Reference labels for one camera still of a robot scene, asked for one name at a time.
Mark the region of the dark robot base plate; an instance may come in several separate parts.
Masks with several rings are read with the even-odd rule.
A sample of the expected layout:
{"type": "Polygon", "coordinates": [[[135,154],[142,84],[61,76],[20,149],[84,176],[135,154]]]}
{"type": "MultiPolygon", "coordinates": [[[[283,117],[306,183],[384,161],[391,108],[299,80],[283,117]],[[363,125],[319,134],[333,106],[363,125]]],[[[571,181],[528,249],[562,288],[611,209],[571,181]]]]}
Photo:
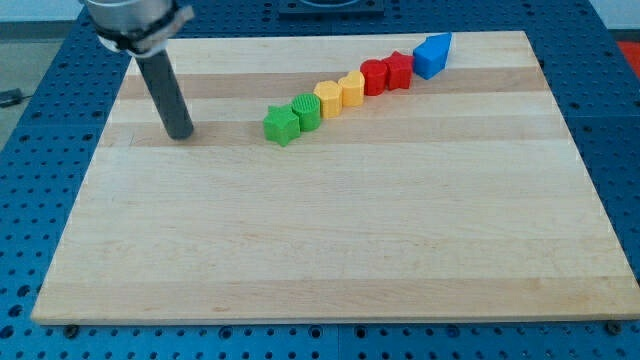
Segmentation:
{"type": "Polygon", "coordinates": [[[334,15],[383,15],[385,0],[282,0],[280,18],[334,15]]]}

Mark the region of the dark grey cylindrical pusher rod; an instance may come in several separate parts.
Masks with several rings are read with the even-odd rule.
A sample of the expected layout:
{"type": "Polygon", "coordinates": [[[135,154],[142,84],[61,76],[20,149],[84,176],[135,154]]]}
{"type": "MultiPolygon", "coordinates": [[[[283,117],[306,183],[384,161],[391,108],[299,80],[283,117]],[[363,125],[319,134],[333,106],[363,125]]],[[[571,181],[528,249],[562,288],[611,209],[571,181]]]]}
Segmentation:
{"type": "Polygon", "coordinates": [[[189,138],[194,126],[167,52],[137,58],[136,63],[167,135],[173,140],[189,138]]]}

